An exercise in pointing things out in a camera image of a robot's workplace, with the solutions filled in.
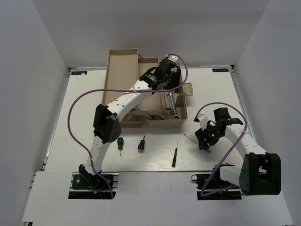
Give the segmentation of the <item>red blue screwdriver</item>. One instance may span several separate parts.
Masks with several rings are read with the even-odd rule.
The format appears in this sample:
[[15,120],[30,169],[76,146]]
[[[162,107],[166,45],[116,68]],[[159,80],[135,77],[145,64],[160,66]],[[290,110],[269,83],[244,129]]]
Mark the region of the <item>red blue screwdriver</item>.
[[[187,136],[186,134],[184,134],[184,136],[198,146],[198,142],[196,142],[194,139],[192,139],[191,137]],[[210,149],[208,149],[208,150],[202,149],[202,151],[205,151],[206,153],[212,153],[212,151]]]

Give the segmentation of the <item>large silver ratchet wrench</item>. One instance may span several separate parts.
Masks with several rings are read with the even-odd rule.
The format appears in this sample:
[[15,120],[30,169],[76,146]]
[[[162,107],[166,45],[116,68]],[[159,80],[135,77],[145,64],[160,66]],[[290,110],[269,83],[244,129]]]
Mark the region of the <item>large silver ratchet wrench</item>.
[[171,98],[171,101],[172,101],[172,105],[173,105],[173,108],[174,108],[174,119],[175,120],[178,120],[179,119],[179,115],[177,113],[177,109],[176,109],[176,106],[175,106],[175,101],[174,101],[174,96],[173,96],[173,93],[168,93],[170,95],[170,98]]

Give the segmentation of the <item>black green precision screwdriver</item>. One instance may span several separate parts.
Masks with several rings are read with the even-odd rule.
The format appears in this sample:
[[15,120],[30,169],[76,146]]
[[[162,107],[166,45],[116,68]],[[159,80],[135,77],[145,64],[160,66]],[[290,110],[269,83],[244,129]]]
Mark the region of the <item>black green precision screwdriver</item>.
[[171,165],[173,168],[175,168],[175,166],[176,166],[177,153],[178,153],[178,142],[179,141],[177,141],[176,148],[175,148],[175,151],[174,151],[173,160],[172,160],[172,165]]

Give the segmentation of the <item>beige plastic toolbox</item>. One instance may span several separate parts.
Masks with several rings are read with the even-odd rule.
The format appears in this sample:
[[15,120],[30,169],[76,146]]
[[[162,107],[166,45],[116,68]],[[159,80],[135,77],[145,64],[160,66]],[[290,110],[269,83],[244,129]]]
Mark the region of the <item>beige plastic toolbox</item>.
[[[108,53],[102,104],[109,104],[130,89],[148,69],[159,65],[159,58],[140,58],[137,49],[111,49]],[[147,121],[152,128],[180,128],[188,118],[186,97],[193,95],[191,83],[174,92],[178,119],[170,110],[166,93],[156,93],[143,100],[121,121],[122,128],[140,128]]]

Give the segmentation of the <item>green orange screwdriver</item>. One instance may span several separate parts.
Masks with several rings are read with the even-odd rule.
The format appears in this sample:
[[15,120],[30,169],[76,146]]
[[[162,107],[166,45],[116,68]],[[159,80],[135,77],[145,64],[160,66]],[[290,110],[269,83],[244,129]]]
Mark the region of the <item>green orange screwdriver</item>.
[[142,153],[145,149],[145,136],[143,136],[143,139],[140,141],[137,150],[139,153]]

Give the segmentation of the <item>stubby green screwdriver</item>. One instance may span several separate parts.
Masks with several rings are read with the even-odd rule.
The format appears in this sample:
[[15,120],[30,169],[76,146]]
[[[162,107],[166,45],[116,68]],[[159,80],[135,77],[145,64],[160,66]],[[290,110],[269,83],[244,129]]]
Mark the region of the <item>stubby green screwdriver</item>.
[[123,146],[124,146],[124,139],[122,137],[119,137],[117,139],[117,145],[118,145],[119,155],[121,156]]

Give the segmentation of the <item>small silver ratchet wrench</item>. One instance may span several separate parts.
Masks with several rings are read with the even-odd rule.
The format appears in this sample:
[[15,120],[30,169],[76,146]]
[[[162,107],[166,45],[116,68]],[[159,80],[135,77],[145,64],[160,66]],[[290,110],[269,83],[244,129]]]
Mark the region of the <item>small silver ratchet wrench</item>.
[[172,105],[172,101],[171,101],[170,95],[167,94],[166,97],[167,97],[167,100],[168,100],[168,103],[169,103],[170,112],[174,113],[174,108],[173,108],[173,105]]

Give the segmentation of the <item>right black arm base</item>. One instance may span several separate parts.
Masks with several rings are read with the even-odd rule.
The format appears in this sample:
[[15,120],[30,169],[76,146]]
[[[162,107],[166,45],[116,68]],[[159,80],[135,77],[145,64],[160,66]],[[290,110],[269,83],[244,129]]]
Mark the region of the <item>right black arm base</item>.
[[[191,176],[192,183],[197,185],[197,199],[198,201],[221,201],[221,200],[241,200],[242,194],[238,186],[235,186],[231,189],[221,191],[209,196],[202,196],[201,190],[207,181],[207,178],[210,174],[194,174]],[[222,189],[228,187],[230,184],[228,182],[222,181],[220,179],[212,178],[208,183],[204,193],[208,193],[214,190]]]

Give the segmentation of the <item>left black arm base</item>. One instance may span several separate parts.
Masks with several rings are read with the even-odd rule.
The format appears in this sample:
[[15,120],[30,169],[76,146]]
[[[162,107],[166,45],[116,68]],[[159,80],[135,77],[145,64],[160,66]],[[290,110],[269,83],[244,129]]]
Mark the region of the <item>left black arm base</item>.
[[111,192],[106,182],[96,176],[91,185],[78,173],[74,172],[71,178],[68,199],[76,200],[111,200]]

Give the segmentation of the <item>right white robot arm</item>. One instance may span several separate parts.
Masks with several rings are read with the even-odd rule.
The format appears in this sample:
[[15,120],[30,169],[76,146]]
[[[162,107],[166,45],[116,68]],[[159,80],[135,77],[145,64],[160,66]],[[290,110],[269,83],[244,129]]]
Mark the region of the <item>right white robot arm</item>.
[[223,157],[204,181],[201,196],[211,196],[239,187],[243,195],[278,195],[281,191],[281,160],[276,153],[268,153],[247,133],[245,120],[232,118],[227,108],[214,110],[214,121],[198,113],[194,121],[200,124],[195,132],[200,150],[210,147],[225,137],[236,149],[243,163],[236,167],[225,164]]

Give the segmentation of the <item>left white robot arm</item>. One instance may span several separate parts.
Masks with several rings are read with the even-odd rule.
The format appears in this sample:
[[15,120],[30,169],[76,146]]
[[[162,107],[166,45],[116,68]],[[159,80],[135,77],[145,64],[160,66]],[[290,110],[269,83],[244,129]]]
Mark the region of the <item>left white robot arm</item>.
[[79,166],[79,173],[88,187],[94,188],[99,184],[97,173],[102,171],[102,162],[110,144],[121,134],[120,122],[126,114],[156,92],[177,89],[180,78],[179,57],[166,56],[158,67],[147,70],[125,94],[107,105],[97,106],[93,122],[94,139],[89,159]]

